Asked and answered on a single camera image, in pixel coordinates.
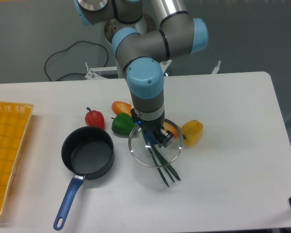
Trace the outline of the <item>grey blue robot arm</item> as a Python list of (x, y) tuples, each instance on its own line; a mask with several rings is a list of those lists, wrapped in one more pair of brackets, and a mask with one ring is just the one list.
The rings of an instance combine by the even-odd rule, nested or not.
[(123, 25), (116, 30), (111, 45), (131, 93), (132, 118), (155, 143), (166, 147), (172, 134), (163, 126), (164, 77), (160, 64), (203, 50), (209, 39), (205, 22), (191, 17), (181, 0), (154, 0), (160, 26), (144, 33), (136, 26), (144, 16), (140, 0), (77, 0), (74, 4), (84, 24), (115, 19)]

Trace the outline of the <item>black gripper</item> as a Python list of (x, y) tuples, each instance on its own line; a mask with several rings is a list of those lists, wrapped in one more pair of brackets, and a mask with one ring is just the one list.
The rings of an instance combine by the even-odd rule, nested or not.
[(150, 113), (140, 112), (136, 108), (132, 108), (130, 112), (133, 122), (141, 127), (148, 140), (153, 138), (152, 141), (158, 143), (159, 148), (168, 147), (174, 134), (164, 129), (165, 112), (162, 108)]

